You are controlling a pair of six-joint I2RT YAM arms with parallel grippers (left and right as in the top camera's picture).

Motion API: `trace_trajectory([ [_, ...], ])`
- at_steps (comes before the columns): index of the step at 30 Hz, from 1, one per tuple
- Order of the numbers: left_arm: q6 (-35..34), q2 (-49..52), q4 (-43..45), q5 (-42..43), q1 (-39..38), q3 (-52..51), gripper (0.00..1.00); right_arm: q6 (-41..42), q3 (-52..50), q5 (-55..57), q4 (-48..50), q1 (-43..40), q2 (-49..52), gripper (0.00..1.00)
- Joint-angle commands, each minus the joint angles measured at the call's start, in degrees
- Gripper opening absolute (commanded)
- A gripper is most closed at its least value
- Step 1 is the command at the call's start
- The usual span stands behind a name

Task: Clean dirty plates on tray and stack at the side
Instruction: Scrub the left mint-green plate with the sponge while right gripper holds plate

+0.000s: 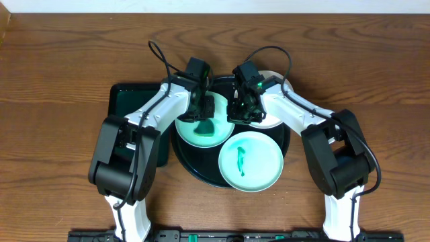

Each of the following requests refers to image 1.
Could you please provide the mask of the mint green plate front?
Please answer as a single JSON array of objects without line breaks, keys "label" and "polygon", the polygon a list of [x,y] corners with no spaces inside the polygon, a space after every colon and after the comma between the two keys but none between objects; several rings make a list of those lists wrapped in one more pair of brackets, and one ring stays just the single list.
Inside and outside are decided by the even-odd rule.
[{"label": "mint green plate front", "polygon": [[266,134],[246,131],[223,144],[218,167],[224,180],[234,189],[260,192],[279,179],[284,156],[278,144]]}]

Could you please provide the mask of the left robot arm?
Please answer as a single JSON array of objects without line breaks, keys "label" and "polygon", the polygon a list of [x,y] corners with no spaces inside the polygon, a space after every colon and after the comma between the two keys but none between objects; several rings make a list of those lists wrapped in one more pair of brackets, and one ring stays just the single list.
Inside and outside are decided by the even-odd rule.
[{"label": "left robot arm", "polygon": [[103,121],[88,178],[112,207],[116,241],[144,241],[149,234],[145,198],[155,179],[162,134],[176,119],[214,117],[214,98],[206,95],[210,71],[208,63],[192,57],[184,71],[168,73],[142,107]]}]

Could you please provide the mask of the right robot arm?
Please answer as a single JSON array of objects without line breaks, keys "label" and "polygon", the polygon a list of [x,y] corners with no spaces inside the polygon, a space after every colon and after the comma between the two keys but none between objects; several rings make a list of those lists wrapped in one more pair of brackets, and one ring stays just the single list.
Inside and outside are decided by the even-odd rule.
[{"label": "right robot arm", "polygon": [[227,120],[260,123],[271,115],[300,135],[310,175],[325,195],[323,231],[335,241],[357,241],[357,203],[366,194],[369,174],[378,171],[357,118],[334,112],[295,93],[284,77],[264,77],[248,60],[232,71],[237,96],[229,100]]}]

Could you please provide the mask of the mint green plate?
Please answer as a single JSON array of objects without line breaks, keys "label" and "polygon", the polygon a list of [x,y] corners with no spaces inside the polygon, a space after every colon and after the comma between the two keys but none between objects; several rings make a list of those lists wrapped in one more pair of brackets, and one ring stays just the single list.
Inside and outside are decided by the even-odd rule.
[{"label": "mint green plate", "polygon": [[278,144],[266,134],[246,131],[223,144],[218,167],[224,180],[234,189],[260,192],[279,179],[284,156]]},{"label": "mint green plate", "polygon": [[183,122],[179,119],[175,120],[175,127],[180,137],[188,144],[199,148],[211,148],[223,143],[234,130],[234,124],[227,121],[227,99],[211,91],[207,92],[206,95],[214,97],[214,117],[209,119],[213,122],[215,127],[214,136],[202,137],[195,135],[193,131],[199,121],[191,123]]}]

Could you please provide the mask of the green sponge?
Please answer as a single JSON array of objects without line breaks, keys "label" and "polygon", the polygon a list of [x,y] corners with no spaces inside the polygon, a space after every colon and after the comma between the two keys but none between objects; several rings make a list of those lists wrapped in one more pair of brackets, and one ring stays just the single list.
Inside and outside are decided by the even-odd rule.
[{"label": "green sponge", "polygon": [[194,134],[202,137],[211,137],[214,136],[215,127],[211,120],[202,120],[199,121],[198,125],[194,128]]}]

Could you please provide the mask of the white plate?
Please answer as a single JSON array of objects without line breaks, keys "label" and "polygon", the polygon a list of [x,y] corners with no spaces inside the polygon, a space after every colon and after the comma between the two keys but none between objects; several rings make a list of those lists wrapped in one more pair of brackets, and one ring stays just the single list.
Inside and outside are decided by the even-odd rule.
[{"label": "white plate", "polygon": [[[280,79],[283,79],[283,77],[284,77],[283,75],[281,75],[275,71],[268,71],[268,70],[259,71],[259,74],[263,75],[263,77],[265,79],[272,77],[272,76],[276,76]],[[250,123],[249,126],[251,126],[253,128],[258,128],[258,129],[269,129],[269,128],[274,128],[280,124],[282,124],[282,121],[279,118],[277,118],[277,117],[275,117],[269,113],[266,113],[266,117],[262,120],[262,122],[252,122],[252,123]]]}]

